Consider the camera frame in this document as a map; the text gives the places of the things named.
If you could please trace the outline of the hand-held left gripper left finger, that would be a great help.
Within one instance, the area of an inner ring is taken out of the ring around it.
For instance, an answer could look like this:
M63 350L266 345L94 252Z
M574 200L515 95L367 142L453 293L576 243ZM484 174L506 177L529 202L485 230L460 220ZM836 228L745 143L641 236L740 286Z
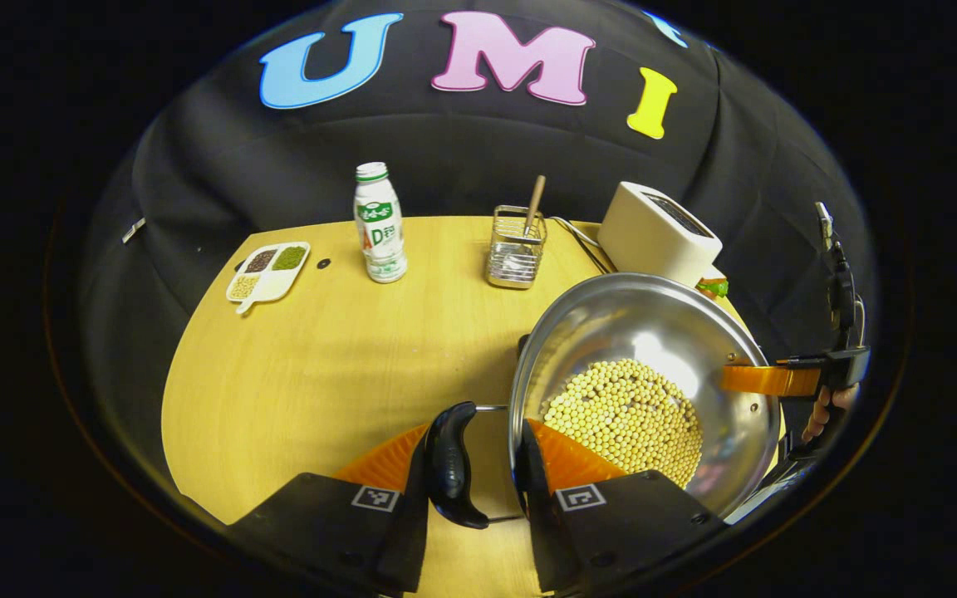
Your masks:
M428 537L428 428L386 440L334 476L298 474L228 525L229 537L348 595L414 593Z

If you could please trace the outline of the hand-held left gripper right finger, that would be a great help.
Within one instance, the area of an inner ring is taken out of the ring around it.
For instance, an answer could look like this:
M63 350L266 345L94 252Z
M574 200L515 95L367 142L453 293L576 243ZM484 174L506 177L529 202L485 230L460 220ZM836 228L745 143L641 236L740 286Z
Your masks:
M555 483L547 443L522 424L516 484L543 593L612 595L728 529L664 474Z

